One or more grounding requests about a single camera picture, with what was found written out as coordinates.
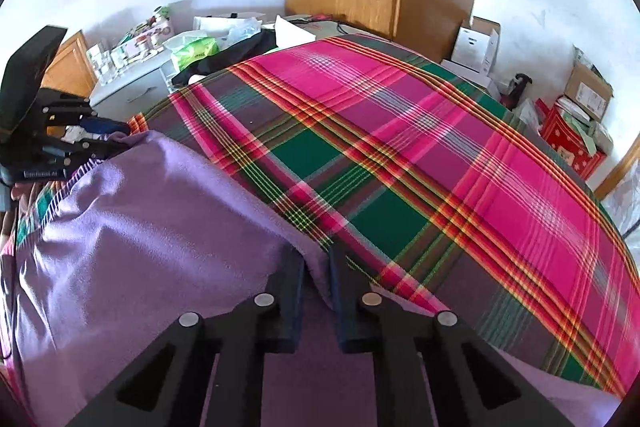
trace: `cardboard box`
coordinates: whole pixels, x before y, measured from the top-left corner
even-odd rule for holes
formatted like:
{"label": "cardboard box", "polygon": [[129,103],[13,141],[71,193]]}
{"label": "cardboard box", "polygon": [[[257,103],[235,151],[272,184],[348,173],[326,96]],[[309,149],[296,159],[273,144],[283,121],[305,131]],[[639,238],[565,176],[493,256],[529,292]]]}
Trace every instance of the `cardboard box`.
{"label": "cardboard box", "polygon": [[451,54],[455,62],[488,76],[498,53],[500,25],[480,17],[472,17],[462,23]]}
{"label": "cardboard box", "polygon": [[578,62],[566,83],[564,94],[593,120],[600,122],[613,98],[613,88],[587,66]]}
{"label": "cardboard box", "polygon": [[460,66],[459,64],[455,64],[449,60],[443,60],[440,65],[446,70],[451,71],[451,73],[468,80],[476,87],[487,93],[492,99],[500,102],[500,91],[495,85],[495,82],[488,76],[480,74],[477,71],[470,70],[469,68],[465,68],[464,66]]}

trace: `plaid blanket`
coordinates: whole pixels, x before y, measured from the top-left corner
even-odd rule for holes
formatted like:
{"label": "plaid blanket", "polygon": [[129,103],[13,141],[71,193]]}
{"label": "plaid blanket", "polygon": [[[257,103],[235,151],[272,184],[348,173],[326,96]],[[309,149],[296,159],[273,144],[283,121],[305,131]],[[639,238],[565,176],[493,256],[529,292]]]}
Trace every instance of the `plaid blanket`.
{"label": "plaid blanket", "polygon": [[204,154],[372,281],[489,343],[623,396],[638,272],[591,191],[509,111],[388,42],[257,57],[131,122]]}

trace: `white box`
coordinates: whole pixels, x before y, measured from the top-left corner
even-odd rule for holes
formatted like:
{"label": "white box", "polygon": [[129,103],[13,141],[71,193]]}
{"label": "white box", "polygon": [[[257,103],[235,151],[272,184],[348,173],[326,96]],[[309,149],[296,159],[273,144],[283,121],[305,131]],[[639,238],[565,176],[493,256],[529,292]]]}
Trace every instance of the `white box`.
{"label": "white box", "polygon": [[451,62],[487,76],[494,64],[499,43],[500,25],[487,19],[473,17],[460,26]]}
{"label": "white box", "polygon": [[485,74],[480,74],[477,71],[470,70],[469,68],[465,68],[464,66],[460,66],[459,64],[449,60],[443,60],[440,65],[446,70],[451,71],[451,73],[475,84],[480,89],[487,92],[492,99],[500,102],[500,91],[498,91],[498,86],[496,86],[495,82]]}

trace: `metal screw head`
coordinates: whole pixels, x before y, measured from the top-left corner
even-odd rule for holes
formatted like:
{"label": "metal screw head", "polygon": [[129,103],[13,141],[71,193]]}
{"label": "metal screw head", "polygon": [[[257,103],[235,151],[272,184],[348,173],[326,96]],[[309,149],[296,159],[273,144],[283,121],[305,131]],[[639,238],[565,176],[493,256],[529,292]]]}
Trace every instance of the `metal screw head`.
{"label": "metal screw head", "polygon": [[195,326],[199,320],[200,317],[198,317],[197,313],[188,312],[180,315],[178,322],[180,322],[180,325],[184,328],[191,328],[192,326]]}
{"label": "metal screw head", "polygon": [[438,322],[443,326],[455,326],[458,323],[458,316],[454,312],[440,312]]}
{"label": "metal screw head", "polygon": [[365,293],[362,296],[362,303],[365,306],[380,306],[380,304],[382,304],[382,297],[374,292]]}
{"label": "metal screw head", "polygon": [[260,308],[271,306],[275,301],[275,297],[270,293],[260,293],[254,298],[255,305],[260,306]]}

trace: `purple blanket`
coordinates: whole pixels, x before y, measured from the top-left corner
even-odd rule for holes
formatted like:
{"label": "purple blanket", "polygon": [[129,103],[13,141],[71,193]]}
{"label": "purple blanket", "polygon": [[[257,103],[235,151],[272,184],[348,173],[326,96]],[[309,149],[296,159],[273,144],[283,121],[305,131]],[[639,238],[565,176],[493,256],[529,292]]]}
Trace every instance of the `purple blanket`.
{"label": "purple blanket", "polygon": [[[180,314],[221,314],[259,293],[290,243],[316,288],[300,351],[267,357],[263,425],[375,425],[370,357],[337,349],[318,245],[186,147],[154,132],[126,141],[16,253],[13,363],[36,424],[66,425]],[[603,425],[619,403],[507,359],[578,425]]]}

